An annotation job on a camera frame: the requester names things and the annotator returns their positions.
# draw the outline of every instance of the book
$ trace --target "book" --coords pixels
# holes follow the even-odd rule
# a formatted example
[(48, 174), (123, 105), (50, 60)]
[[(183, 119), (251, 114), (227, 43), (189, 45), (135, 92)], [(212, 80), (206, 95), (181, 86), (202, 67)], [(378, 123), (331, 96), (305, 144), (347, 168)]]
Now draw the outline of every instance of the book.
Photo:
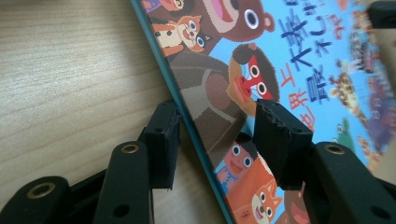
[(313, 142), (373, 171), (395, 100), (359, 0), (139, 0), (134, 10), (228, 222), (309, 223), (251, 141), (256, 100), (285, 106)]

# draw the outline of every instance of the cartoon animal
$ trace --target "cartoon animal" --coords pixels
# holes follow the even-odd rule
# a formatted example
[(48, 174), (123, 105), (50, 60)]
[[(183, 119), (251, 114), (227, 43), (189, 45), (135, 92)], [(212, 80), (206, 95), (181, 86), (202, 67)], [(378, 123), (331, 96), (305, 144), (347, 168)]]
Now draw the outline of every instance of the cartoon animal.
[(285, 211), (279, 216), (275, 224), (309, 224), (303, 200), (303, 190), (285, 190), (283, 203)]
[(225, 166), (217, 173), (224, 195), (230, 191), (236, 181), (246, 174), (257, 155), (257, 149), (251, 137), (245, 133), (238, 134), (224, 158)]
[(206, 11), (222, 37), (248, 41), (267, 30), (273, 32), (273, 17), (264, 12), (260, 1), (204, 0)]
[(361, 146), (361, 150), (368, 161), (367, 169), (372, 173), (381, 162), (381, 155), (378, 152), (373, 152), (369, 142), (360, 136), (358, 136), (358, 143)]
[(352, 135), (349, 132), (349, 121), (347, 118), (343, 119), (343, 124), (338, 124), (337, 132), (338, 137), (334, 138), (333, 141), (345, 147), (349, 147), (355, 153), (355, 146), (353, 144)]
[(184, 47), (195, 52), (204, 50), (205, 42), (210, 37), (200, 32), (201, 18), (185, 16), (178, 23), (169, 21), (167, 24), (151, 25), (164, 57), (181, 52)]
[(382, 154), (383, 146), (388, 144), (395, 133), (394, 100), (387, 97), (384, 87), (376, 76), (369, 77), (369, 86), (372, 91), (369, 96), (372, 116), (368, 119), (367, 130), (374, 140), (375, 149)]
[(151, 22), (178, 21), (185, 15), (202, 15), (201, 31), (211, 37), (202, 51), (206, 55), (222, 38), (236, 42), (253, 40), (264, 31), (273, 32), (276, 24), (272, 15), (264, 11), (261, 0), (185, 1), (180, 11), (158, 7), (148, 17)]
[(227, 94), (228, 66), (188, 51), (177, 54), (170, 65), (205, 151), (213, 167), (218, 167), (247, 119)]
[(188, 51), (177, 54), (170, 65), (214, 167), (224, 159), (247, 114), (255, 115), (256, 104), (250, 96), (279, 99), (274, 67), (253, 43), (238, 46), (229, 66)]
[[(338, 61), (337, 65), (341, 67), (341, 62)], [(364, 127), (367, 127), (367, 119), (361, 111), (358, 104), (358, 97), (355, 92), (352, 80), (348, 75), (348, 64), (343, 64), (343, 71), (340, 76), (335, 79), (330, 77), (330, 82), (335, 84), (336, 87), (332, 89), (331, 96), (337, 97), (341, 103), (349, 110), (349, 112), (356, 116)]]
[(226, 200), (236, 223), (268, 224), (274, 219), (282, 198), (276, 197), (276, 181), (262, 157), (253, 162)]
[(179, 11), (184, 6), (184, 0), (142, 0), (141, 4), (146, 12), (150, 12), (160, 6), (163, 6), (168, 11)]
[(240, 45), (233, 51), (229, 82), (228, 94), (252, 117), (256, 116), (253, 98), (279, 101), (275, 69), (254, 43)]

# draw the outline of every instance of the chinese character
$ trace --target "chinese character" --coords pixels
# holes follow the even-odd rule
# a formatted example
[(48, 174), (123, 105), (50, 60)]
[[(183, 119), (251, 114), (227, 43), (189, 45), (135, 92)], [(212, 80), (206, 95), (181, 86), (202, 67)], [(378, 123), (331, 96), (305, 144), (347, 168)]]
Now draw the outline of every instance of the chinese character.
[(305, 37), (308, 37), (308, 34), (305, 30), (305, 26), (308, 24), (308, 21), (300, 21), (298, 15), (294, 15), (294, 11), (290, 9), (290, 15), (286, 18), (285, 24), (282, 20), (279, 20), (280, 28), (282, 29), (282, 38), (288, 40), (289, 46), (298, 45), (301, 46)]
[(326, 79), (322, 74), (323, 74), (323, 65), (320, 66), (319, 70), (314, 68), (314, 75), (306, 79), (309, 99), (311, 102), (315, 102), (316, 100), (319, 100), (319, 103), (321, 104), (321, 101), (323, 99), (327, 99), (328, 101), (330, 100), (329, 96), (327, 95), (327, 92), (324, 90), (324, 87), (326, 86), (326, 82), (325, 82)]
[(321, 52), (329, 53), (327, 51), (326, 47), (330, 46), (332, 42), (323, 42), (323, 38), (320, 39), (319, 41), (315, 40), (315, 45), (317, 46), (316, 53), (317, 55), (321, 58)]
[(307, 114), (300, 114), (301, 116), (301, 122), (304, 123), (312, 132), (314, 132), (314, 126), (315, 126), (315, 116), (312, 113), (311, 109), (306, 106), (306, 110), (308, 111)]
[(310, 2), (305, 1), (305, 7), (303, 8), (305, 16), (312, 16), (316, 14), (317, 12), (315, 11), (315, 8), (317, 8), (316, 5), (311, 5)]
[(342, 19), (338, 19), (334, 14), (330, 16), (330, 19), (332, 19), (332, 24), (334, 25), (334, 35), (336, 39), (341, 39), (342, 38), (342, 31), (344, 31), (346, 28), (344, 26), (341, 26), (340, 23), (343, 21)]
[(286, 76), (285, 76), (285, 73), (283, 72), (283, 69), (280, 69), (280, 72), (282, 73), (282, 77), (283, 77), (283, 80), (284, 80), (284, 81), (282, 82), (282, 84), (280, 84), (280, 86), (283, 87), (283, 86), (285, 86), (288, 82), (291, 81), (291, 84), (293, 85), (293, 87), (295, 87), (296, 84), (295, 84), (295, 82), (294, 82), (294, 77), (293, 77), (293, 74), (292, 74), (291, 71), (290, 71), (290, 67), (289, 67), (289, 64), (288, 64), (288, 63), (286, 63), (286, 68), (288, 69), (289, 77), (286, 77)]
[(320, 31), (311, 31), (311, 32), (309, 32), (309, 34), (324, 35), (324, 33), (326, 33), (326, 23), (324, 22), (323, 17), (317, 16), (317, 21), (320, 21), (321, 30)]
[(297, 108), (299, 105), (305, 105), (304, 102), (307, 101), (308, 99), (306, 98), (300, 99), (305, 94), (306, 91), (301, 92), (301, 89), (299, 89), (297, 93), (292, 93), (289, 95), (290, 107), (292, 110)]
[(312, 51), (311, 48), (305, 49), (305, 50), (303, 50), (303, 51), (301, 51), (301, 48), (299, 48), (299, 53), (298, 53), (297, 55), (294, 55), (293, 49), (290, 49), (290, 54), (291, 54), (291, 59), (290, 59), (290, 61), (291, 61), (292, 63), (294, 63), (294, 65), (296, 65), (297, 71), (300, 71), (300, 67), (299, 67), (298, 63), (302, 63), (302, 64), (305, 64), (305, 65), (308, 66), (308, 67), (312, 67), (312, 63), (309, 63), (309, 62), (304, 61), (304, 60), (302, 59), (302, 58), (305, 56), (305, 54), (307, 54), (307, 53), (309, 53), (309, 52), (311, 52), (311, 51)]

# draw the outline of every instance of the black plastic part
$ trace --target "black plastic part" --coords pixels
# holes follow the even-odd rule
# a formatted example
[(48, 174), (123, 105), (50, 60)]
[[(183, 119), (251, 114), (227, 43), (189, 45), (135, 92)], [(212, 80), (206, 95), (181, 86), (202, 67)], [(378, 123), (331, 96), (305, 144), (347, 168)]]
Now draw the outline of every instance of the black plastic part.
[(172, 189), (180, 146), (180, 113), (174, 101), (159, 104), (141, 133), (149, 154), (150, 186)]
[(70, 196), (74, 206), (65, 223), (92, 223), (105, 175), (106, 170), (92, 175), (70, 188)]
[(373, 28), (396, 28), (396, 1), (376, 1), (367, 9)]
[(145, 144), (126, 142), (111, 154), (93, 223), (153, 223), (149, 154)]
[(282, 189), (300, 189), (312, 131), (279, 103), (258, 100), (253, 143)]
[(396, 223), (396, 202), (349, 148), (318, 143), (312, 164), (332, 205), (329, 221), (319, 223)]
[(47, 176), (20, 188), (0, 213), (0, 223), (64, 223), (71, 210), (67, 180)]

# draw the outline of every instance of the light wooden surface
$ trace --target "light wooden surface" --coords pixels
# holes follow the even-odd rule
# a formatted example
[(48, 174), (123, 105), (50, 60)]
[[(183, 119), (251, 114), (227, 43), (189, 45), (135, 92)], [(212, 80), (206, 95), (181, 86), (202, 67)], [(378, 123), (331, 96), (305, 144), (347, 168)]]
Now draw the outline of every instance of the light wooden surface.
[[(171, 96), (128, 0), (0, 1), (0, 209), (24, 184), (107, 167)], [(183, 133), (157, 223), (224, 222)]]

